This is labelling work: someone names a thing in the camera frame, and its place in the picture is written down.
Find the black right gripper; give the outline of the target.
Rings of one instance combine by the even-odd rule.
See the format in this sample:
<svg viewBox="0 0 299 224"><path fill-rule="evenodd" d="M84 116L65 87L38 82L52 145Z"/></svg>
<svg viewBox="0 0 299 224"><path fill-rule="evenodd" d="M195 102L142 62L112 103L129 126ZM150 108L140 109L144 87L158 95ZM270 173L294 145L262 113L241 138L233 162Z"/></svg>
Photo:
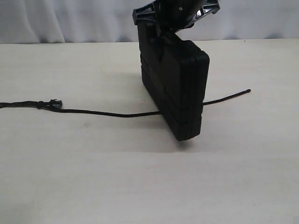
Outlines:
<svg viewBox="0 0 299 224"><path fill-rule="evenodd" d="M176 32L191 28L198 20L219 10L218 0L155 0L134 9L132 16L135 25L156 27L156 58L157 64L160 64L164 57L165 44L181 43Z"/></svg>

